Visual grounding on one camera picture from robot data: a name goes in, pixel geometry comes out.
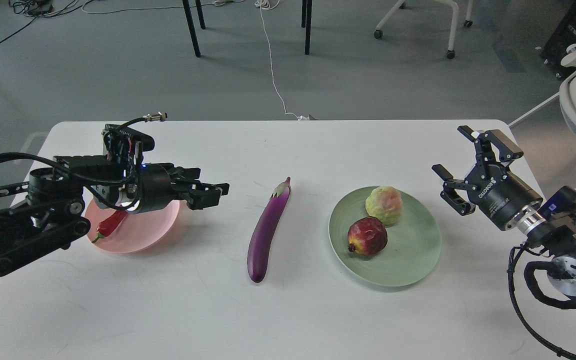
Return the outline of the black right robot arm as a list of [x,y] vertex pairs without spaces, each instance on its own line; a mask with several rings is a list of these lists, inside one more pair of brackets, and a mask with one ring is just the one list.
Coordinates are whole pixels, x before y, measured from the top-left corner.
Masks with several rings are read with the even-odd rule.
[[510,303],[524,328],[556,356],[576,360],[576,354],[543,338],[526,321],[515,296],[515,269],[521,256],[546,256],[525,264],[526,287],[540,303],[576,310],[576,188],[563,186],[547,201],[512,173],[510,165],[523,157],[519,146],[501,130],[458,132],[474,145],[475,163],[464,179],[443,165],[432,170],[441,178],[441,198],[458,214],[479,209],[501,231],[519,230],[525,241],[510,250],[507,282]]

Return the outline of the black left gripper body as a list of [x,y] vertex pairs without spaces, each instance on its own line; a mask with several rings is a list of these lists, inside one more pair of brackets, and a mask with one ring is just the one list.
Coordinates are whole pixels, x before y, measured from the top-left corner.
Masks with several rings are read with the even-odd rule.
[[181,200],[171,180],[171,172],[176,169],[171,162],[142,164],[137,183],[139,198],[134,205],[128,207],[128,213],[135,215],[158,211],[173,201]]

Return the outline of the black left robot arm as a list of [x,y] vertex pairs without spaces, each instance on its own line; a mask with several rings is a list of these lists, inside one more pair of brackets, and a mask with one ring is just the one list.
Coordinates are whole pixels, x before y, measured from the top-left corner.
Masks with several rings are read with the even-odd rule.
[[[135,153],[57,156],[49,160],[29,153],[0,153],[0,164],[12,160],[45,164],[29,180],[0,186],[0,277],[6,276],[86,235],[91,223],[83,216],[84,189],[99,207],[130,214],[162,210],[172,201],[188,208],[215,207],[229,192],[228,183],[199,180],[199,168],[170,162],[144,164]],[[120,191],[127,191],[123,206]]]

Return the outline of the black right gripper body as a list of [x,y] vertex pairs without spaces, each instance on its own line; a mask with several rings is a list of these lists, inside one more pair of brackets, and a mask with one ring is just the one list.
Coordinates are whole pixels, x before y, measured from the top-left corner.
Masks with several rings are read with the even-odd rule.
[[511,172],[502,174],[496,169],[489,178],[471,171],[466,177],[476,190],[467,190],[468,200],[501,231],[526,206],[539,207],[543,198],[521,178]]

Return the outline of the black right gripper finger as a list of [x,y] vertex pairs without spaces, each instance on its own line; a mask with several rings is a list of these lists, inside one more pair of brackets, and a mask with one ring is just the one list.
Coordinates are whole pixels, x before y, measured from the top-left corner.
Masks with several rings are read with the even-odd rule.
[[505,176],[510,171],[510,164],[524,156],[524,151],[502,130],[480,132],[466,125],[459,126],[457,130],[475,148],[475,164],[468,178],[488,180],[494,175]]
[[457,180],[442,164],[434,164],[432,171],[441,178],[443,185],[439,194],[441,198],[450,205],[461,216],[473,214],[475,205],[464,200],[457,191],[477,191],[476,184],[467,183],[466,180]]

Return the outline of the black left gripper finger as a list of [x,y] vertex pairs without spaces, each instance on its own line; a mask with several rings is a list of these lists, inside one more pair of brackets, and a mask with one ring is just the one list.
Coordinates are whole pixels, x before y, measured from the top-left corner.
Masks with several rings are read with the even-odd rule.
[[199,167],[185,168],[176,166],[171,162],[162,162],[160,166],[162,166],[170,180],[174,183],[194,182],[198,181],[201,177],[201,169]]
[[185,201],[190,210],[217,207],[220,198],[228,195],[230,190],[229,183],[210,184],[200,181],[183,181],[180,186],[180,200]]

